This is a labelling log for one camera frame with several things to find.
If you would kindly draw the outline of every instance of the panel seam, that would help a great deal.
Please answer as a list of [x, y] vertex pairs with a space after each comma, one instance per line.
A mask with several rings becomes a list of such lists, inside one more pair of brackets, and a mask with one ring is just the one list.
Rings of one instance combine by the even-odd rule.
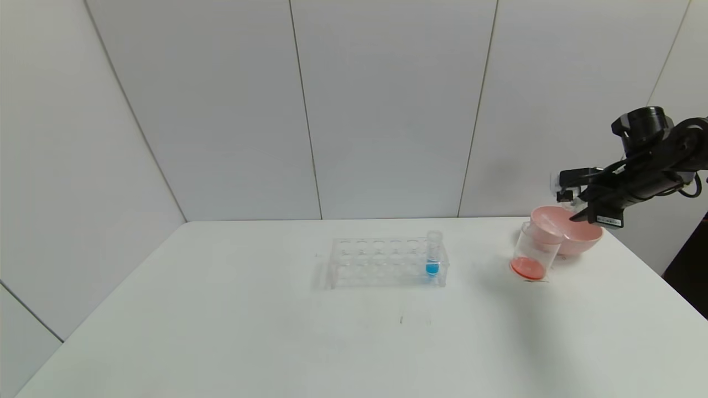
[[314, 163], [314, 149], [312, 148], [312, 133], [309, 127], [309, 115], [307, 113], [307, 100], [305, 100], [305, 85], [302, 80], [302, 66], [300, 65], [300, 51], [297, 47], [297, 34], [295, 33], [295, 17], [292, 15], [292, 0], [288, 0], [287, 4], [290, 6], [290, 23], [292, 24], [292, 39], [295, 43], [295, 57], [297, 58], [297, 72], [300, 76], [300, 89], [302, 90], [302, 105], [305, 110], [305, 123], [307, 124], [307, 138], [310, 143], [310, 154], [312, 155], [312, 173], [314, 175], [314, 189], [317, 194], [317, 206], [319, 207], [319, 219], [324, 220], [322, 217], [322, 199], [319, 196], [319, 184], [317, 182], [317, 168]]
[[683, 21], [686, 19], [686, 15], [688, 14], [688, 9], [691, 7], [691, 1], [688, 0], [688, 4], [686, 4], [686, 9], [683, 11], [683, 16], [681, 17], [681, 22], [678, 24], [678, 29], [676, 30], [676, 35], [673, 37], [673, 41], [671, 42], [671, 47], [668, 49], [668, 53], [666, 54], [666, 58], [664, 59], [664, 63], [661, 65], [661, 70], [659, 71], [659, 76], [656, 78], [656, 81], [654, 82], [654, 87], [651, 89], [651, 94], [649, 94], [649, 99], [646, 100], [646, 106], [649, 106], [651, 103], [651, 97], [654, 96], [654, 91], [656, 91], [656, 87], [659, 85], [659, 80], [661, 80], [661, 75], [663, 74], [663, 70], [666, 68], [666, 64], [668, 63], [668, 58], [671, 56], [671, 52], [673, 51], [673, 46], [676, 44], [676, 40], [678, 39], [679, 33], [681, 33], [681, 27], [683, 26]]
[[133, 110], [133, 107], [130, 104], [130, 100], [128, 100], [128, 96], [125, 93], [125, 89], [123, 88], [123, 85], [120, 82], [120, 79], [118, 78], [118, 73], [115, 71], [115, 66], [113, 66], [113, 61], [110, 59], [110, 55], [108, 54], [108, 48], [106, 48], [105, 42], [103, 41], [103, 37], [101, 36], [101, 32], [98, 30], [98, 25], [96, 24], [96, 19], [93, 17], [93, 12], [91, 12], [91, 7], [89, 7], [88, 0], [84, 0], [84, 7], [86, 7], [86, 12], [88, 13], [88, 17], [89, 17], [89, 19], [91, 19], [91, 24], [93, 25], [93, 30], [96, 32], [96, 35], [98, 36], [98, 41], [101, 43], [101, 48], [103, 49], [103, 54], [105, 55], [106, 60], [108, 60], [108, 66], [110, 67], [110, 70], [113, 73], [113, 77], [115, 78], [115, 81], [118, 83], [118, 88], [120, 88], [120, 92], [123, 95], [123, 99], [125, 99], [125, 103], [128, 105], [128, 109], [130, 110], [130, 115], [132, 115], [132, 118], [135, 121], [135, 125], [137, 126], [137, 129], [138, 129], [138, 131], [140, 131], [140, 136], [142, 137], [143, 143], [145, 143], [145, 147], [147, 147], [147, 150], [150, 153], [152, 160], [155, 162], [155, 165], [157, 166], [157, 170], [160, 172], [160, 175], [162, 176], [162, 181], [165, 182], [165, 185], [167, 186], [168, 191], [170, 191], [170, 195], [172, 195], [172, 200], [174, 200], [174, 203], [177, 205], [177, 210], [179, 210], [180, 214], [182, 214], [182, 220], [184, 222], [187, 222], [187, 217], [185, 217], [185, 215], [184, 215], [184, 211], [182, 210], [182, 206], [180, 206], [179, 202], [177, 201], [177, 197], [175, 196], [175, 193], [172, 190], [170, 183], [167, 181], [167, 177], [165, 176], [165, 173], [162, 170], [160, 163], [157, 161], [157, 157], [155, 156], [155, 152], [152, 150], [150, 143], [147, 141], [147, 137], [145, 137], [145, 132], [143, 131], [142, 126], [140, 125], [140, 121], [138, 121], [137, 116], [135, 115], [135, 111]]
[[469, 162], [472, 159], [472, 145], [474, 144], [474, 136], [477, 130], [477, 122], [479, 121], [479, 109], [482, 105], [482, 93], [484, 92], [484, 83], [486, 81], [487, 67], [489, 66], [489, 55], [491, 54], [491, 41], [494, 37], [494, 28], [496, 26], [496, 15], [499, 10], [499, 0], [494, 5], [494, 19], [491, 23], [491, 32], [489, 32], [489, 45], [487, 46], [486, 59], [484, 60], [484, 72], [482, 73], [482, 84], [479, 87], [479, 100], [477, 101], [477, 111], [474, 115], [474, 126], [472, 126], [472, 138], [469, 141], [469, 153], [467, 155], [467, 166], [464, 168], [464, 178], [462, 179], [462, 191], [459, 194], [459, 206], [457, 206], [457, 216], [462, 210], [462, 199], [464, 198], [464, 186], [467, 183], [467, 173], [469, 172]]
[[39, 316], [38, 316], [33, 310], [31, 310], [31, 309], [29, 308], [29, 306], [27, 306], [27, 304], [25, 304], [24, 301], [20, 300], [20, 297], [18, 297], [18, 296], [15, 294], [15, 292], [13, 292], [12, 289], [10, 289], [10, 287], [8, 287], [8, 285], [6, 285], [5, 282], [4, 282], [2, 279], [0, 279], [0, 286], [2, 286], [8, 293], [10, 293], [10, 296], [12, 296], [15, 300], [17, 300], [17, 302], [20, 303], [20, 305], [21, 305], [24, 309], [26, 309], [27, 312], [29, 312], [30, 315], [32, 315], [32, 316], [37, 320], [37, 322], [39, 322], [39, 323], [40, 323], [42, 326], [44, 326], [44, 328], [47, 329], [54, 337], [56, 337], [57, 340], [59, 340], [59, 342], [64, 343], [64, 339], [62, 339], [61, 337], [59, 337], [59, 335], [58, 335], [56, 332], [54, 332], [54, 330], [52, 330], [52, 328], [50, 328], [49, 325], [47, 325], [46, 323], [44, 323], [44, 321], [41, 320], [41, 318], [39, 318]]

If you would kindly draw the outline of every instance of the blue liquid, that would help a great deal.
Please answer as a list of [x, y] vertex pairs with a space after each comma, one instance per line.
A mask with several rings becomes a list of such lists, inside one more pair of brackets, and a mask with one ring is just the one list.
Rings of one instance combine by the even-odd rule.
[[428, 275], [437, 275], [440, 272], [440, 262], [430, 261], [426, 263], [426, 272]]

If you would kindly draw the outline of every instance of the white table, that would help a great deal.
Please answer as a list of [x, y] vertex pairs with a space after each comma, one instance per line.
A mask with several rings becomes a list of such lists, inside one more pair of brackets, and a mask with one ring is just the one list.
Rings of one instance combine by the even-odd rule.
[[[708, 322], [611, 234], [549, 283], [524, 219], [192, 222], [18, 397], [706, 397]], [[334, 237], [445, 234], [445, 288], [322, 290]]]

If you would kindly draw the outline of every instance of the red liquid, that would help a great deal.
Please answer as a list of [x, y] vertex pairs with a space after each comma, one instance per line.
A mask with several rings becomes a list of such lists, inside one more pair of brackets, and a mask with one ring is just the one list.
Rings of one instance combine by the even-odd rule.
[[533, 258], [517, 257], [511, 261], [511, 269], [527, 279], [539, 280], [546, 276], [543, 265]]

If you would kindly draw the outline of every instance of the black cable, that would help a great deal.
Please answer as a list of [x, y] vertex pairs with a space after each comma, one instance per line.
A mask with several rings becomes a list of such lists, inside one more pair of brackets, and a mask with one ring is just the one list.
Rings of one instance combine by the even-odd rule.
[[597, 176], [601, 176], [601, 175], [603, 175], [603, 174], [611, 173], [611, 172], [613, 172], [613, 171], [619, 169], [620, 167], [624, 166], [628, 161], [629, 161], [629, 159], [628, 159], [628, 158], [625, 158], [625, 159], [622, 159], [622, 160], [620, 160], [620, 161], [616, 161], [615, 163], [613, 163], [613, 164], [611, 164], [611, 165], [605, 167], [603, 170], [600, 170], [600, 171], [598, 171], [597, 173], [589, 173], [589, 174], [583, 174], [582, 176], [578, 176], [578, 177], [575, 178], [574, 180], [571, 180], [570, 182], [568, 182], [568, 183], [566, 183], [565, 185], [561, 186], [562, 191], [565, 191], [569, 186], [574, 186], [576, 183], [578, 183], [578, 181], [582, 180], [583, 178], [587, 178], [587, 177], [597, 177]]
[[657, 193], [657, 194], [654, 195], [654, 196], [669, 196], [669, 195], [671, 195], [672, 193], [676, 193], [677, 191], [678, 191], [678, 188], [671, 188], [671, 189], [669, 189], [669, 190], [667, 190], [667, 191], [663, 191], [662, 193]]
[[703, 185], [701, 184], [701, 178], [698, 173], [696, 173], [696, 176], [693, 181], [696, 181], [696, 191], [694, 193], [686, 193], [686, 191], [684, 191], [683, 189], [678, 190], [678, 192], [681, 195], [684, 195], [686, 198], [698, 198], [701, 195], [701, 192], [703, 191]]

